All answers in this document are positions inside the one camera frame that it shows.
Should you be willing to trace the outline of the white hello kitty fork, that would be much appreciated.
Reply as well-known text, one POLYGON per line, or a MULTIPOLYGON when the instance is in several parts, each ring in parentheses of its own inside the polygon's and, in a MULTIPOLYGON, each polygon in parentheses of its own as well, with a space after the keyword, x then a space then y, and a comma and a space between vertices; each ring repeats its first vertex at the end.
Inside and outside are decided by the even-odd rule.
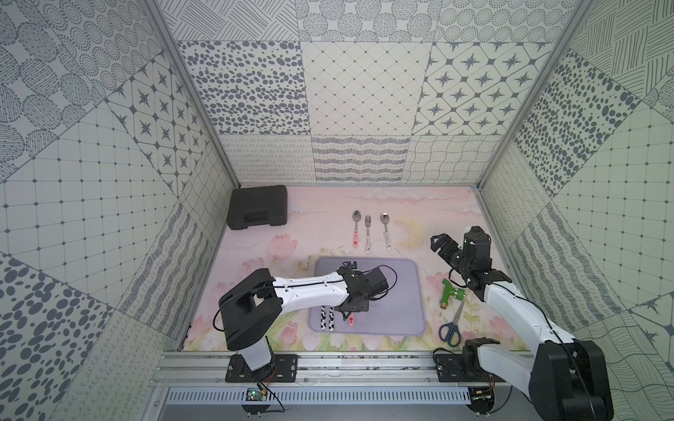
POLYGON ((366 235, 365 235, 365 253, 369 254, 371 250, 371 238, 370 238, 370 227, 371 227, 371 217, 370 215, 365 216, 365 230, 366 230, 366 235))

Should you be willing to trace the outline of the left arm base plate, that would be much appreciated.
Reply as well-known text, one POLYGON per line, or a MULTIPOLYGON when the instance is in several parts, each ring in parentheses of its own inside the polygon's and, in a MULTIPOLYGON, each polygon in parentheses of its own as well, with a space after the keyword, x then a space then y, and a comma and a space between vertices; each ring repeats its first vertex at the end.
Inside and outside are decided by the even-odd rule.
POLYGON ((297 354, 273 354, 271 362, 257 370, 251 370, 240 354, 229 359, 226 382, 295 382, 298 371, 297 354))

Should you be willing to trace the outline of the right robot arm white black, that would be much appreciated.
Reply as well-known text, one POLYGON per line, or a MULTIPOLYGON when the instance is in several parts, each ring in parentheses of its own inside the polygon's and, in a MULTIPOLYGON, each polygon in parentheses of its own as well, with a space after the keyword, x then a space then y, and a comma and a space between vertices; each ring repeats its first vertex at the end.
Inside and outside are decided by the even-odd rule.
POLYGON ((489 234, 473 226, 457 243, 443 233, 431 238, 430 248, 467 289, 505 319, 531 353, 525 358, 491 338, 465 340, 459 366, 466 376, 502 379, 526 396, 543 420, 613 419, 601 348, 555 324, 508 275, 493 268, 489 234))

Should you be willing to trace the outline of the cow pattern handle spoon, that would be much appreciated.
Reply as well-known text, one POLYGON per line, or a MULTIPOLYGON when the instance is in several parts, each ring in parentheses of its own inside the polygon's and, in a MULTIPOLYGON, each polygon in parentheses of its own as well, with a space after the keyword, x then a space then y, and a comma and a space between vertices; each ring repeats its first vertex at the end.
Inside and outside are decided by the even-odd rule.
POLYGON ((333 307, 328 308, 328 331, 333 332, 335 330, 335 309, 333 307))

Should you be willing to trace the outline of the pink strawberry handle spoon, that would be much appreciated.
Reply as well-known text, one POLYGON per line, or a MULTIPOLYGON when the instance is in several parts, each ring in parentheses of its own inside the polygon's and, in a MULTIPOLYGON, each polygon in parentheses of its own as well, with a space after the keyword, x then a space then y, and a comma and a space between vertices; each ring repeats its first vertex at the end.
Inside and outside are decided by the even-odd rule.
POLYGON ((354 235, 353 235, 353 247, 358 248, 360 244, 360 234, 359 234, 359 223, 362 219, 362 214, 359 210, 355 210, 352 214, 352 219, 354 221, 354 235))

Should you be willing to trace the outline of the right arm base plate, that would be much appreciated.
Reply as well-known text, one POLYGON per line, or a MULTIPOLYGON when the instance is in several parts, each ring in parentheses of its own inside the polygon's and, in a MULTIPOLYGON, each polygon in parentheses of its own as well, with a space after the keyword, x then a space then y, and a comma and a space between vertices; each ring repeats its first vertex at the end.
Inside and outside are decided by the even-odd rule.
POLYGON ((432 360, 435 363, 435 372, 437 380, 440 383, 507 383, 500 377, 489 374, 481 368, 479 368, 477 371, 470 371, 467 368, 464 368, 462 365, 463 358, 461 354, 451 353, 444 348, 436 349, 432 354, 432 360))

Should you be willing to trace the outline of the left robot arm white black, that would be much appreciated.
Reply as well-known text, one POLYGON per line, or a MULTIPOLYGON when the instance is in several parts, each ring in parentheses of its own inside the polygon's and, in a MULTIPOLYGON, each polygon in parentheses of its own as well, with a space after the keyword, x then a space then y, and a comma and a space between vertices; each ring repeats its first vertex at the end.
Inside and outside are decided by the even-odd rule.
POLYGON ((261 268, 219 299, 213 327, 224 333, 227 349, 242 357, 249 372, 266 380, 276 368, 267 332, 281 315, 326 307, 347 319, 366 312, 396 283, 388 281, 379 267, 360 271, 349 263, 327 275, 307 278, 273 276, 261 268))

